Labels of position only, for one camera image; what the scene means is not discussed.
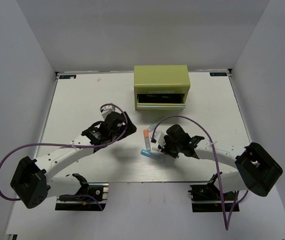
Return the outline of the orange highlighter marker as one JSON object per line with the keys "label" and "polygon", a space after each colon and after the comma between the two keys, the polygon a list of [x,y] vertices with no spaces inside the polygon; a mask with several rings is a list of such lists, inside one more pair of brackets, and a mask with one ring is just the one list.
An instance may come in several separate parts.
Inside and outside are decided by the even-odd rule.
{"label": "orange highlighter marker", "polygon": [[150,152],[151,143],[150,143],[150,138],[149,138],[149,132],[147,129],[143,131],[143,138],[144,138],[144,143],[145,143],[145,149]]}

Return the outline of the green highlighter marker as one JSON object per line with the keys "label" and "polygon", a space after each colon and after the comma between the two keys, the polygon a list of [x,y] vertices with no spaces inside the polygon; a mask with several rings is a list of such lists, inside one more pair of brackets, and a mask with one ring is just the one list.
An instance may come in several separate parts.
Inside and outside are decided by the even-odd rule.
{"label": "green highlighter marker", "polygon": [[155,127],[162,121],[162,119],[157,120],[156,122],[154,122],[152,125],[150,125],[146,130],[151,133]]}

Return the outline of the blue highlighter marker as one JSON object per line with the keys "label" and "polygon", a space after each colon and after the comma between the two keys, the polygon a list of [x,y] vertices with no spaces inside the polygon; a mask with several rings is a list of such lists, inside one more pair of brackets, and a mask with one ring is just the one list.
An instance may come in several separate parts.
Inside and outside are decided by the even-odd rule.
{"label": "blue highlighter marker", "polygon": [[140,151],[140,154],[156,161],[162,161],[164,159],[164,156],[162,154],[153,151],[148,151],[146,149],[142,149]]}

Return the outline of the red gel pen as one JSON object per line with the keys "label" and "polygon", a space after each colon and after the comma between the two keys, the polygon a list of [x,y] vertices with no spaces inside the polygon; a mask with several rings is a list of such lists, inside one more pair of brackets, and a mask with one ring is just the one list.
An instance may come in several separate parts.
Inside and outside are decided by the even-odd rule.
{"label": "red gel pen", "polygon": [[161,95],[161,94],[147,94],[146,97],[150,99],[169,99],[170,98],[167,95]]}

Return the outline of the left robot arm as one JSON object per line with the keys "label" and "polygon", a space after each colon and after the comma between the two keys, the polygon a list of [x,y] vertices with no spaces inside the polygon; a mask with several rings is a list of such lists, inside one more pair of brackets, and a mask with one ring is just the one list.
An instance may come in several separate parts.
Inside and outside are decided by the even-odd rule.
{"label": "left robot arm", "polygon": [[22,158],[14,172],[10,186],[28,209],[40,205],[46,198],[59,197],[63,201],[102,200],[102,195],[89,191],[87,180],[79,173],[58,177],[57,174],[113,141],[134,134],[137,127],[126,112],[108,113],[103,121],[93,123],[70,143],[47,155]]}

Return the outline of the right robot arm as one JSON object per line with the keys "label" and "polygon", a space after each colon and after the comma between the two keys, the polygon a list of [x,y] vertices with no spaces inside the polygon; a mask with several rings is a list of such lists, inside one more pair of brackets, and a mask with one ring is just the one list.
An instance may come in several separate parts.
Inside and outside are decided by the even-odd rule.
{"label": "right robot arm", "polygon": [[183,128],[175,124],[166,132],[154,136],[158,149],[172,158],[179,154],[199,160],[212,160],[234,168],[223,172],[220,180],[209,180],[208,193],[213,199],[221,199],[226,192],[251,191],[266,197],[283,174],[281,166],[258,143],[248,146],[230,146],[213,143],[203,136],[191,137]]}

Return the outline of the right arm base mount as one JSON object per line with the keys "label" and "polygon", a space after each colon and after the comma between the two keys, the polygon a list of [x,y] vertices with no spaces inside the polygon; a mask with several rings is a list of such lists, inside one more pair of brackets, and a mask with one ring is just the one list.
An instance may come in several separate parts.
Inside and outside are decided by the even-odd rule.
{"label": "right arm base mount", "polygon": [[[222,203],[220,192],[215,186],[208,184],[190,185],[188,193],[191,197],[191,206],[193,213],[222,213]],[[225,211],[228,213],[232,209],[232,205],[238,201],[235,200],[236,192],[230,191],[223,193]]]}

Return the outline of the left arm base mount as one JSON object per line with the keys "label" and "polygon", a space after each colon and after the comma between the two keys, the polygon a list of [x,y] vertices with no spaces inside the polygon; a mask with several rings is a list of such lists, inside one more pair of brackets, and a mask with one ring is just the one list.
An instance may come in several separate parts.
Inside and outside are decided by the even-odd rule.
{"label": "left arm base mount", "polygon": [[56,211],[102,212],[107,204],[108,183],[83,184],[76,194],[57,197]]}

